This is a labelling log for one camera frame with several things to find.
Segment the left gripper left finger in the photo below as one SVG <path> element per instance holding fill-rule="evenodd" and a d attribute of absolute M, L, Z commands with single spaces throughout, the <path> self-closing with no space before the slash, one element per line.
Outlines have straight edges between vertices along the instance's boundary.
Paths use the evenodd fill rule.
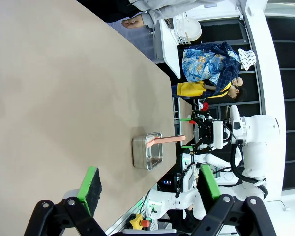
<path fill-rule="evenodd" d="M 94 219 L 101 191 L 99 168 L 91 166 L 73 196 L 57 204 L 51 200 L 36 203 L 24 235 L 61 236 L 65 229 L 74 228 L 80 236 L 104 236 Z"/>

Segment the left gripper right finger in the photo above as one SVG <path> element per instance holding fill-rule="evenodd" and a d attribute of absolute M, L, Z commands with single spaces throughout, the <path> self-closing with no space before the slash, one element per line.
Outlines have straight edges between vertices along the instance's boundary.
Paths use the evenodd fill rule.
<path fill-rule="evenodd" d="M 249 196 L 241 201 L 229 194 L 221 194 L 208 165 L 200 167 L 197 189 L 206 215 L 192 236 L 216 236 L 225 225 L 234 226 L 239 236 L 276 235 L 263 200 Z"/>

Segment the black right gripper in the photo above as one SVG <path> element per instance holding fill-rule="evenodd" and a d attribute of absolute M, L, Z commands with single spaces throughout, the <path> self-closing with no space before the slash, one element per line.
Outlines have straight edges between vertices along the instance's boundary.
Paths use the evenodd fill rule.
<path fill-rule="evenodd" d="M 182 153 L 201 155 L 212 153 L 213 145 L 213 120 L 209 118 L 210 112 L 193 110 L 188 118 L 180 118 L 181 122 L 197 124 L 199 128 L 199 141 L 192 139 L 181 146 Z"/>

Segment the person's right hand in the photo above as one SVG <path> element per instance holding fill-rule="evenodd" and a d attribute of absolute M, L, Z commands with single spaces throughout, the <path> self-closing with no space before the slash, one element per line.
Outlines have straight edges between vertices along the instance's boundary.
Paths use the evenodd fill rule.
<path fill-rule="evenodd" d="M 135 29 L 144 26 L 141 14 L 136 15 L 135 17 L 129 18 L 127 20 L 122 20 L 121 24 L 128 29 Z"/>

